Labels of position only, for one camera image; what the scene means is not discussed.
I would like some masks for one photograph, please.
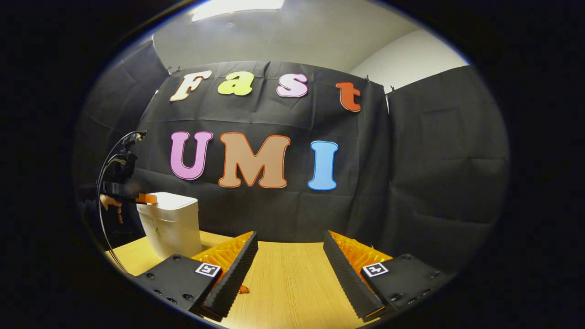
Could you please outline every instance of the wooden table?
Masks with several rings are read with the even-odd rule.
[[[229,239],[201,232],[204,250]],[[162,261],[146,237],[114,251],[133,275],[142,274]],[[325,256],[323,242],[259,241],[258,253],[243,285],[250,293],[239,294],[220,323],[210,321],[231,329],[349,329],[366,324],[347,300]]]

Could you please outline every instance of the blue letter i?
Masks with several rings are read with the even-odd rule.
[[[315,151],[315,174],[309,187],[318,191],[333,190],[337,187],[333,180],[333,155],[339,147],[333,142],[316,140],[311,143],[311,149]]]

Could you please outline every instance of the white wall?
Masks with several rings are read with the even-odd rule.
[[[443,71],[469,65],[450,46],[425,30],[411,32],[375,52],[350,73],[369,76],[386,92]]]

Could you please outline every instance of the ceiling light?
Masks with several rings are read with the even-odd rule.
[[[238,11],[278,10],[283,3],[284,0],[209,0],[193,10],[192,21]]]

